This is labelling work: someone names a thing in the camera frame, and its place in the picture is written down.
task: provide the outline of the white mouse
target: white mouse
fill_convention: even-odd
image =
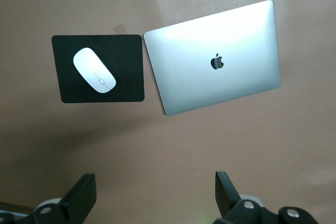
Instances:
[[[91,48],[80,49],[73,58],[80,75],[97,92],[106,93],[116,86],[114,76]]]

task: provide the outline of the desk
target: desk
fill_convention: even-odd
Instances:
[[[53,35],[143,35],[261,1],[0,0],[0,200],[37,206],[95,173],[87,224],[211,224],[224,170],[269,210],[334,223],[336,0],[273,0],[279,89],[166,116],[143,44],[143,102],[60,99]]]

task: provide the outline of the black plastic part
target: black plastic part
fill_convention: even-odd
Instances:
[[[86,219],[97,200],[94,174],[85,174],[63,197],[58,205],[73,224],[81,224]]]
[[[66,224],[67,219],[57,204],[47,204],[32,213],[34,224]]]
[[[241,200],[226,172],[216,172],[216,202],[222,219],[214,224],[318,224],[307,211],[297,207],[283,207],[276,215],[252,200]],[[250,201],[253,207],[244,206]],[[297,217],[287,213],[288,209],[298,212]]]
[[[298,212],[299,217],[288,215],[287,210],[293,209]],[[282,207],[279,210],[279,219],[285,224],[318,224],[313,216],[307,211],[298,207]]]
[[[82,224],[96,199],[95,176],[84,174],[58,204],[42,205],[17,220],[12,214],[0,214],[0,224]]]
[[[8,213],[0,213],[1,224],[12,224],[14,223],[14,216]]]
[[[254,205],[252,209],[244,206],[247,201]],[[261,207],[254,201],[240,200],[225,219],[235,224],[258,224],[261,219]]]
[[[216,172],[215,196],[222,218],[241,200],[239,193],[226,172]]]

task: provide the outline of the black mouse pad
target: black mouse pad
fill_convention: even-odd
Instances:
[[[144,100],[140,35],[55,35],[51,41],[62,102]],[[73,58],[83,48],[92,49],[114,76],[116,85],[107,93],[97,92],[75,67]]]

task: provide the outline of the laptop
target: laptop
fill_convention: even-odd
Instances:
[[[271,0],[144,34],[166,115],[281,85]]]

